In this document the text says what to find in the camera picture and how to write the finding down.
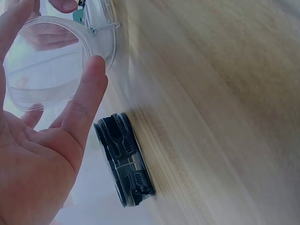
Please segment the hand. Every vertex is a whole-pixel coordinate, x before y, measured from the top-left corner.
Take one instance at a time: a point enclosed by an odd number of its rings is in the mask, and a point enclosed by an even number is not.
[[[6,0],[5,8],[10,8],[18,2],[19,0]],[[78,7],[74,0],[49,0],[49,2],[63,13],[71,13]],[[40,0],[35,0],[30,19],[40,15]],[[37,51],[62,48],[78,42],[78,38],[67,29],[49,23],[30,26],[22,31],[22,35]]]
[[[0,17],[0,61],[33,11],[21,0]],[[33,128],[41,111],[21,119],[3,111],[5,72],[0,65],[0,224],[48,225],[78,174],[87,135],[107,87],[105,62],[89,60],[78,91],[46,130]]]
[[[22,29],[21,35],[36,51],[58,49],[78,42],[73,33],[50,23],[29,26]]]

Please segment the finger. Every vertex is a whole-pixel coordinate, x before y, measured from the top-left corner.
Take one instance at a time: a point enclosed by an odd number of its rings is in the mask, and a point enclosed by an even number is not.
[[[78,9],[78,3],[74,0],[49,0],[49,2],[62,13],[72,13]]]
[[[30,112],[26,112],[21,120],[30,128],[34,128],[41,119],[44,107],[41,104],[35,104],[30,108]]]
[[[66,34],[40,34],[40,35],[31,35],[24,36],[27,40],[37,45],[47,45],[52,43],[57,43],[61,41],[70,41],[70,40],[78,40],[78,38],[72,33]]]
[[[37,45],[35,43],[30,43],[31,46],[36,50],[36,51],[46,51],[46,50],[53,50],[53,49],[59,49],[66,47],[68,45],[72,45],[78,43],[78,39],[75,40],[69,40],[69,41],[60,41],[57,43],[50,43],[47,45]]]
[[[4,9],[5,9],[5,11],[7,9],[9,9],[11,6],[13,6],[16,3],[18,3],[19,1],[20,0],[7,0],[7,1],[5,1],[5,3],[4,3]],[[39,12],[39,10],[40,10],[40,1],[39,0],[35,0],[34,1],[34,5],[33,5],[33,11],[34,12],[33,12],[33,14],[31,15],[30,18],[34,18],[34,17],[36,17],[38,15],[41,15],[40,12]]]
[[[63,118],[61,128],[85,148],[87,136],[107,87],[105,61],[92,57],[85,67],[78,90]]]
[[[38,23],[26,27],[21,30],[21,34],[28,35],[39,35],[39,34],[67,34],[70,33],[69,30],[63,28],[62,26],[52,24],[52,23]]]
[[[0,17],[0,60],[4,58],[21,27],[33,12],[34,0],[21,0]]]
[[[68,102],[66,107],[64,108],[64,110],[61,112],[61,114],[53,121],[53,123],[50,125],[50,129],[51,128],[60,128],[61,124],[62,124],[62,120],[64,119],[66,112],[69,110],[69,107],[71,105],[71,102]]]

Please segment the light wood table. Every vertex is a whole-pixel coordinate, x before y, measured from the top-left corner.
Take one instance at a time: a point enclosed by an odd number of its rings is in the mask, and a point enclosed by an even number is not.
[[[113,5],[103,107],[133,124],[156,224],[300,224],[300,2]]]

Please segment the transparent plastic container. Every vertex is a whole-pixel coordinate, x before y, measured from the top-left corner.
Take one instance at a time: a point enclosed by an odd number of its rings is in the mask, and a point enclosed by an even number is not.
[[[79,13],[77,22],[36,17],[17,35],[4,67],[7,92],[18,109],[46,109],[71,100],[84,65],[94,55],[105,59],[106,71],[112,66],[119,24],[109,0],[88,1]]]

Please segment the wood grain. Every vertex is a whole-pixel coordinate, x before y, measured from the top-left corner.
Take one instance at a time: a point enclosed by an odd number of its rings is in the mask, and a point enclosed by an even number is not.
[[[300,2],[112,2],[102,107],[133,124],[156,224],[300,224]]]

